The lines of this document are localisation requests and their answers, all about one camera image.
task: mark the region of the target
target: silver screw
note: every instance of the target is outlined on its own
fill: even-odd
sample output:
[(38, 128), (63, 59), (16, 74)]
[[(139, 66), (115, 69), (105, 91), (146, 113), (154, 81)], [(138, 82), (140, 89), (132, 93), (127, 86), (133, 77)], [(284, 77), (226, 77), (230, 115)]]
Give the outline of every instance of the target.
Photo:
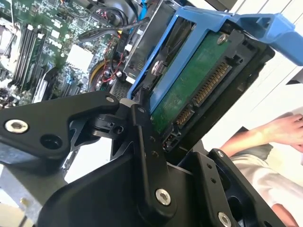
[(219, 218), (220, 222), (224, 225), (224, 227), (232, 227), (231, 220), (223, 212), (218, 213), (218, 218)]
[(227, 34), (223, 34), (221, 35), (218, 40), (217, 40), (217, 44), (221, 45), (222, 43), (224, 43), (227, 40)]
[(170, 205), (170, 195), (166, 190), (162, 188), (157, 189), (156, 198), (158, 202), (161, 203), (162, 205), (164, 206)]
[(114, 100), (111, 97), (106, 97), (106, 100), (109, 101), (109, 102), (111, 102), (111, 103), (114, 102)]
[(4, 127), (7, 131), (15, 134), (21, 134), (28, 130), (28, 124), (18, 119), (7, 121)]
[(220, 157), (224, 157), (224, 154), (221, 151), (217, 151), (217, 153)]
[(138, 110), (139, 110), (140, 112), (142, 112), (142, 113), (145, 113), (145, 110), (144, 110), (143, 108), (141, 108), (141, 107), (139, 107)]

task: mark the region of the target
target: black cable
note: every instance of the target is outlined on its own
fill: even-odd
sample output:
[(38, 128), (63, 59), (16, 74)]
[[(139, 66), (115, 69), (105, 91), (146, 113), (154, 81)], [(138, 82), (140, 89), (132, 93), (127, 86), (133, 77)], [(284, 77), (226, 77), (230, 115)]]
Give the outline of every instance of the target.
[(84, 32), (84, 33), (82, 33), (78, 36), (79, 41), (84, 42), (84, 43), (94, 41), (107, 34), (118, 36), (117, 31), (112, 28), (110, 30), (106, 30), (106, 31), (98, 32), (98, 33), (89, 33), (89, 34), (87, 32)]
[(150, 19), (149, 17), (144, 18), (143, 20), (140, 20), (138, 22), (135, 22), (133, 24), (130, 25), (126, 25), (126, 26), (120, 26), (120, 27), (104, 27), (104, 28), (95, 28), (95, 29), (91, 29), (89, 31), (83, 32), (82, 34), (80, 34), (78, 36), (79, 40), (95, 40), (98, 39), (99, 37), (103, 36), (104, 32), (106, 31), (110, 31), (111, 33), (113, 31), (119, 31), (119, 30), (127, 30), (130, 29), (132, 27), (136, 27), (136, 26), (140, 26), (144, 23), (149, 22)]
[(109, 60), (109, 66), (110, 66), (110, 71), (111, 71), (112, 75), (114, 75), (114, 73), (115, 73), (115, 71), (114, 71), (114, 57), (115, 57), (115, 53), (117, 52), (117, 47), (118, 47), (118, 44), (113, 48), (112, 56), (110, 57), (110, 60)]
[(111, 11), (111, 12), (117, 12), (117, 15), (121, 21), (122, 21), (122, 25), (128, 25), (128, 19), (127, 19), (127, 15), (121, 10), (121, 9), (118, 9), (118, 8), (115, 8), (115, 7), (107, 7), (107, 6), (97, 6), (98, 9), (102, 9), (102, 10), (105, 10), (105, 11)]
[(138, 15), (138, 11), (136, 9), (136, 7), (134, 6), (133, 2), (131, 0), (125, 0), (125, 2), (129, 5), (129, 7), (132, 9), (132, 11), (134, 12), (137, 21), (139, 20), (139, 15)]

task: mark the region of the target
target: yellow cable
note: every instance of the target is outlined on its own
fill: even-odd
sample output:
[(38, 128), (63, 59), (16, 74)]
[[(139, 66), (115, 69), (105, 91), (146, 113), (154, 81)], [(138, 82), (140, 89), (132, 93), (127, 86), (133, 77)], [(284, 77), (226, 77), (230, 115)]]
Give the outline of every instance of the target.
[(105, 62), (103, 61), (101, 64), (99, 64), (95, 70), (92, 72), (89, 83), (91, 84), (91, 82), (93, 81), (93, 78), (95, 77), (96, 73), (100, 70), (100, 68), (102, 68), (104, 66)]

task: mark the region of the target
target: black plastic part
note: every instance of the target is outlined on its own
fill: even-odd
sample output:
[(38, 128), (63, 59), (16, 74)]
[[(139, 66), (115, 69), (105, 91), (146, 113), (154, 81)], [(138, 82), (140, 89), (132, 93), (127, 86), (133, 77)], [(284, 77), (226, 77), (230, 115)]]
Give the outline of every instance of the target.
[(229, 11), (236, 4), (237, 0), (205, 0), (218, 11)]
[[(75, 135), (70, 133), (72, 121), (99, 113), (114, 114), (118, 108), (119, 102), (114, 96), (98, 91), (1, 110), (0, 162), (24, 168), (39, 165), (44, 168), (48, 165), (45, 162), (49, 161), (55, 168), (52, 163), (62, 162), (71, 151), (71, 140)], [(22, 134), (7, 131), (4, 125), (12, 119), (26, 122), (29, 129)]]
[[(139, 186), (136, 189), (138, 209), (147, 222), (152, 225), (163, 225), (177, 210), (166, 160), (158, 135), (153, 132), (149, 113), (140, 105), (132, 105), (131, 113), (135, 134), (133, 141), (135, 169), (138, 170), (135, 172)], [(157, 189), (165, 189), (170, 194), (169, 206), (163, 206), (156, 200)]]
[[(38, 227), (150, 227), (138, 212), (135, 157), (124, 154), (59, 189), (43, 206)], [(165, 227), (203, 227), (199, 223), (192, 175), (167, 166), (177, 213)]]
[(240, 170), (227, 157), (218, 155), (218, 149), (209, 152), (220, 174), (232, 214), (242, 226), (258, 227), (284, 227), (283, 222), (276, 216), (272, 209), (262, 199)]
[(223, 212), (230, 217), (232, 226), (236, 226), (214, 161), (199, 152), (189, 152), (178, 166), (194, 175), (196, 192), (200, 192), (197, 201), (203, 223), (206, 226), (221, 226), (218, 213)]
[[(216, 152), (211, 151), (209, 158), (189, 154), (180, 164), (187, 170), (167, 164), (178, 209), (166, 224), (153, 226), (220, 227), (218, 212), (224, 212), (233, 227), (239, 223), (284, 227), (231, 160)], [(136, 162), (136, 155), (126, 149), (122, 156), (59, 189), (43, 206), (37, 226), (150, 227), (136, 203), (137, 188), (142, 186), (136, 179)]]

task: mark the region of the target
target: red wire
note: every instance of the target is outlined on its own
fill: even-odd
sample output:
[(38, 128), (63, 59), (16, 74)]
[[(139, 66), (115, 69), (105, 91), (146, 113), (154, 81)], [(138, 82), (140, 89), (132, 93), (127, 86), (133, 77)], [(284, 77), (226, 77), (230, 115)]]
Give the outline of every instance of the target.
[[(118, 63), (117, 68), (121, 65), (122, 59), (123, 59), (123, 54), (121, 54), (120, 62)], [(116, 73), (118, 72), (118, 70), (119, 70), (119, 69), (116, 69), (115, 72), (114, 72), (114, 74), (113, 74), (110, 78), (105, 79), (105, 80), (103, 79), (103, 80), (102, 80), (103, 83), (106, 83), (106, 82), (109, 82), (110, 80), (112, 80), (112, 79), (115, 77), (115, 75), (116, 75)]]

